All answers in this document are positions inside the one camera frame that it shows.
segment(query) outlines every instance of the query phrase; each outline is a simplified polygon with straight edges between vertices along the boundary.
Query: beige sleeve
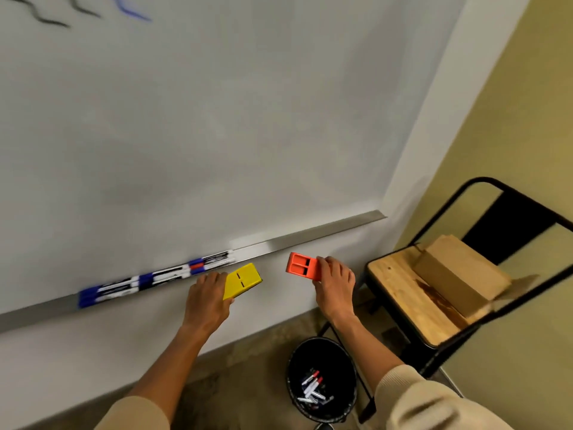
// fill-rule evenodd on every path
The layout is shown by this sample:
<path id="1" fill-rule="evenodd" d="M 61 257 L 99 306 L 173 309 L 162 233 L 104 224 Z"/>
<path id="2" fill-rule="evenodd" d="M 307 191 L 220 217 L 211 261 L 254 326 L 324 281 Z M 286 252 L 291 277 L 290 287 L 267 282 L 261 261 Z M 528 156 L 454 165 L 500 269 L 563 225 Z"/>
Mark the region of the beige sleeve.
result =
<path id="1" fill-rule="evenodd" d="M 151 400 L 125 397 L 111 406 L 95 430 L 169 430 L 169 420 Z"/>
<path id="2" fill-rule="evenodd" d="M 408 365 L 390 370 L 374 397 L 376 415 L 386 430 L 511 430 L 483 406 L 460 398 L 441 383 L 424 379 Z"/>

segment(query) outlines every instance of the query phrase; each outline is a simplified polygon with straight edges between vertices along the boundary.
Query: black bucket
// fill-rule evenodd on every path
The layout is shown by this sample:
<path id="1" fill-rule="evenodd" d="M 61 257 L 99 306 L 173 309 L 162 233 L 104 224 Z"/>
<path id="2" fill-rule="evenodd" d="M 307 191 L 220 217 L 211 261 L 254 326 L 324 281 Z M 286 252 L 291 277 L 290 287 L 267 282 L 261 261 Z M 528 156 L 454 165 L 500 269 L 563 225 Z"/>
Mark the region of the black bucket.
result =
<path id="1" fill-rule="evenodd" d="M 311 410 L 297 398 L 304 397 L 302 382 L 315 370 L 323 378 L 321 392 L 327 398 L 334 398 Z M 350 355 L 337 342 L 323 337 L 301 342 L 292 352 L 286 372 L 290 398 L 307 418 L 317 423 L 338 423 L 352 411 L 356 403 L 356 368 Z"/>

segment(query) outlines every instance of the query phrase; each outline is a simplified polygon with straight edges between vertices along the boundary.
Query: black metal chair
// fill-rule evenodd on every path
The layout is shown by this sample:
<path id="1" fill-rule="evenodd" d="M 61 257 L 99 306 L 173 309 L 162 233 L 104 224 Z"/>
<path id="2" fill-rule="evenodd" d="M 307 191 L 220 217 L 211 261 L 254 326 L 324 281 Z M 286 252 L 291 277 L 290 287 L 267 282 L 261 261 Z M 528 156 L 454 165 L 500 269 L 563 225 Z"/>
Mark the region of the black metal chair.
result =
<path id="1" fill-rule="evenodd" d="M 412 238 L 406 247 L 415 245 L 419 242 L 420 238 L 426 234 L 426 232 L 452 206 L 452 204 L 454 204 L 454 202 L 456 202 L 456 200 L 469 187 L 477 183 L 487 183 L 497 187 L 501 190 L 501 194 L 497 197 L 495 202 L 491 204 L 486 212 L 484 212 L 476 224 L 474 224 L 466 233 L 462 238 L 462 241 L 473 248 L 476 252 L 482 254 L 492 263 L 499 265 L 555 224 L 561 225 L 563 228 L 573 232 L 573 222 L 570 222 L 555 211 L 548 209 L 539 202 L 534 201 L 530 197 L 520 193 L 512 187 L 509 187 L 499 180 L 489 177 L 479 177 L 473 178 L 463 184 L 462 187 L 460 187 L 438 210 L 430 221 L 426 223 L 426 225 L 424 225 L 424 227 L 414 236 L 414 238 Z M 508 303 L 498 311 L 492 311 L 474 323 L 468 325 L 437 347 L 428 344 L 420 335 L 416 327 L 412 324 L 410 319 L 406 317 L 397 303 L 372 277 L 368 268 L 364 269 L 364 272 L 361 275 L 361 281 L 357 282 L 357 287 L 355 289 L 362 285 L 362 281 L 367 284 L 369 289 L 376 296 L 375 305 L 377 307 L 382 306 L 386 309 L 410 342 L 400 355 L 400 358 L 406 364 L 416 368 L 422 376 L 429 377 L 434 374 L 456 350 L 469 340 L 469 338 L 482 325 L 507 315 L 572 274 L 573 264 L 569 265 L 533 289 L 530 289 L 525 294 Z M 324 335 L 330 327 L 330 324 L 326 323 L 320 330 L 319 336 Z M 360 423 L 367 421 L 376 412 L 374 400 L 372 399 L 369 391 L 366 390 L 366 392 L 369 395 L 370 401 L 368 406 L 359 416 Z"/>

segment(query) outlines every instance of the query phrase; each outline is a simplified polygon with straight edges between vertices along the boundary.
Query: red plastic holder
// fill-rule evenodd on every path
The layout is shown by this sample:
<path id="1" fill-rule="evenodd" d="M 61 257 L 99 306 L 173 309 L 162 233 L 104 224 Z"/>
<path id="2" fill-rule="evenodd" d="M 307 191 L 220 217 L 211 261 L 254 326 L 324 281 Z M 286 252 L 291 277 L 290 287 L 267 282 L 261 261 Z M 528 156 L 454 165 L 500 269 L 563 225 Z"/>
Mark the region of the red plastic holder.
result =
<path id="1" fill-rule="evenodd" d="M 320 280 L 320 266 L 316 258 L 300 253 L 291 252 L 286 265 L 286 272 L 306 277 L 311 280 Z"/>

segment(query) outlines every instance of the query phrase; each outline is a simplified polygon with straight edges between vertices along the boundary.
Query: floor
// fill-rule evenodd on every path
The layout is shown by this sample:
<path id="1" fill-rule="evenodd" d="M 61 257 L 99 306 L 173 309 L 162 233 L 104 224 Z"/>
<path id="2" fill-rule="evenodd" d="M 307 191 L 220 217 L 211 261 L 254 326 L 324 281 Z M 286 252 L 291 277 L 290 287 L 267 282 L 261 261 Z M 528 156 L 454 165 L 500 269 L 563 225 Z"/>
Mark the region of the floor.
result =
<path id="1" fill-rule="evenodd" d="M 384 343 L 399 351 L 401 336 L 389 316 L 356 307 L 363 324 Z M 173 430 L 311 430 L 316 423 L 291 404 L 285 385 L 288 358 L 304 339 L 318 332 L 324 319 L 310 311 L 200 356 L 191 372 L 176 412 Z M 91 430 L 129 386 L 27 427 L 28 430 Z M 359 427 L 356 409 L 367 402 L 359 390 L 357 407 L 337 430 Z"/>

